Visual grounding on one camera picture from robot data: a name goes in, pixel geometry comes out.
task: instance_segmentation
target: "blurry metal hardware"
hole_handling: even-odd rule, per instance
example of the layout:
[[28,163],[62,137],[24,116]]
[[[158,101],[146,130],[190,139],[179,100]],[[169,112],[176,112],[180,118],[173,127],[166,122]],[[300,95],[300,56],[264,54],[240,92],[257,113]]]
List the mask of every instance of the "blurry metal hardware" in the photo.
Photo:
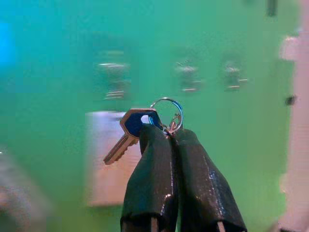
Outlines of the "blurry metal hardware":
[[109,81],[109,92],[106,93],[106,100],[123,99],[131,82],[125,79],[130,65],[127,63],[100,63],[105,69]]
[[142,128],[141,118],[147,115],[158,128],[163,129],[161,120],[155,109],[130,109],[120,120],[120,126],[125,134],[104,158],[107,165],[119,160],[129,146],[139,141],[140,130]]
[[297,96],[296,96],[296,95],[292,95],[292,96],[290,96],[290,97],[287,97],[286,100],[285,100],[285,104],[286,104],[286,105],[294,105],[296,99],[297,99]]
[[267,0],[267,15],[274,17],[278,11],[278,0]]
[[223,65],[226,90],[237,90],[248,79],[241,77],[241,68],[235,60],[226,60]]
[[201,89],[202,81],[198,76],[197,53],[190,48],[180,48],[174,70],[180,81],[182,92],[196,92]]
[[[173,99],[171,99],[171,98],[167,98],[167,97],[160,98],[159,100],[156,100],[154,103],[151,104],[150,108],[154,108],[154,106],[155,106],[158,102],[160,102],[160,101],[169,101],[169,102],[172,102],[172,104],[174,104],[174,105],[177,107],[177,109],[179,110],[179,113],[180,113],[180,116],[179,116],[179,117],[180,117],[180,119],[179,119],[179,122],[178,122],[176,128],[174,128],[174,129],[171,130],[171,128],[169,128],[168,126],[162,124],[163,127],[165,128],[165,131],[167,131],[167,132],[170,133],[170,134],[173,134],[174,132],[178,131],[178,130],[180,129],[180,127],[183,125],[183,108],[182,108],[182,106],[181,106],[177,101],[175,101],[175,100],[173,100]],[[152,125],[154,124],[153,119],[152,119],[151,117],[149,118],[149,122],[150,122],[150,124],[152,124]]]

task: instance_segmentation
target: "brass key blade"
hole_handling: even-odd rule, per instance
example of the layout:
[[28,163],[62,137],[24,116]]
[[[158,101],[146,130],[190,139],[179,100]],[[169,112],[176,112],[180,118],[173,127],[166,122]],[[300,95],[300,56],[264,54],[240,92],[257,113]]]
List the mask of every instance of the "brass key blade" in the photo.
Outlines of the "brass key blade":
[[115,161],[119,160],[123,156],[127,148],[136,144],[137,142],[138,139],[125,133],[104,158],[104,163],[106,165],[110,165]]

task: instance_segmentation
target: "green backdrop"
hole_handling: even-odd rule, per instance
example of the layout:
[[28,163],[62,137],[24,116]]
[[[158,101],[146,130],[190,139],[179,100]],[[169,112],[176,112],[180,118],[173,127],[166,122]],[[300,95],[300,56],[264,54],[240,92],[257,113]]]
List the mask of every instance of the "green backdrop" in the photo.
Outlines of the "green backdrop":
[[[266,231],[285,205],[279,178],[293,63],[278,53],[297,11],[293,0],[280,0],[274,17],[266,0],[0,1],[15,46],[15,62],[0,69],[0,144],[53,203],[48,231],[120,231],[120,206],[84,204],[85,113],[148,107],[164,96],[183,105],[184,126],[226,176],[248,229]],[[93,64],[113,46],[131,63],[131,95],[105,101],[106,79]],[[172,74],[173,51],[187,47],[198,53],[203,81],[192,94]],[[226,54],[248,79],[238,91],[225,91]]]

